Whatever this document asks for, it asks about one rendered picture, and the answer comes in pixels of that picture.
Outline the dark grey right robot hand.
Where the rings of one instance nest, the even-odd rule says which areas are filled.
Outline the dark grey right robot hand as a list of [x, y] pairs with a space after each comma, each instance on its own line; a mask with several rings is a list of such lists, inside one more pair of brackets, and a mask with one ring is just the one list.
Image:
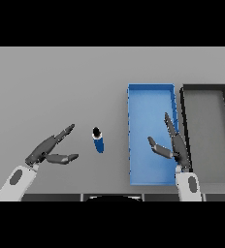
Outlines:
[[171, 139], [172, 149], [161, 146], [156, 143], [153, 137], [148, 137], [147, 140], [151, 150], [167, 159], [175, 159], [183, 172], [191, 172], [192, 167], [189, 161], [187, 148], [179, 132], [175, 130], [174, 124], [168, 113], [165, 113], [164, 122], [167, 126], [168, 133]]

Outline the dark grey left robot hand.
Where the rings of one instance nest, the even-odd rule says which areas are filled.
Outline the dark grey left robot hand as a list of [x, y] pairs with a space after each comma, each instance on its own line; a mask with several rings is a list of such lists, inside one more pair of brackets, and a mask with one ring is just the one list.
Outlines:
[[57, 136], [52, 135], [49, 138], [42, 141], [25, 159], [25, 163], [33, 167], [36, 164], [41, 164], [44, 160], [47, 160], [52, 164], [59, 165], [67, 165], [70, 162], [74, 161], [79, 157], [78, 154], [70, 154], [70, 155], [59, 155], [59, 154], [51, 154], [53, 148], [60, 143], [66, 136], [68, 136], [72, 130], [75, 128], [75, 125], [72, 124], [62, 132], [60, 132]]

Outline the dark grey bin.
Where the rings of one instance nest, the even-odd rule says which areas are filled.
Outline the dark grey bin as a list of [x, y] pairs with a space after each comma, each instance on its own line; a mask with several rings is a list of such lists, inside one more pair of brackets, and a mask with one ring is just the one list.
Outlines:
[[225, 84], [179, 90], [189, 160], [201, 183], [225, 183]]

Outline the blue bin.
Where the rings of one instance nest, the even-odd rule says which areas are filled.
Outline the blue bin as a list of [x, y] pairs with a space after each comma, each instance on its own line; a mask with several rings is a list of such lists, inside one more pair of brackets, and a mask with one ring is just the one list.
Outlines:
[[178, 131], [175, 86], [172, 83], [129, 83], [127, 94], [130, 184], [175, 185], [176, 161], [154, 153], [147, 140], [153, 137], [157, 144], [172, 148], [164, 119], [168, 113]]

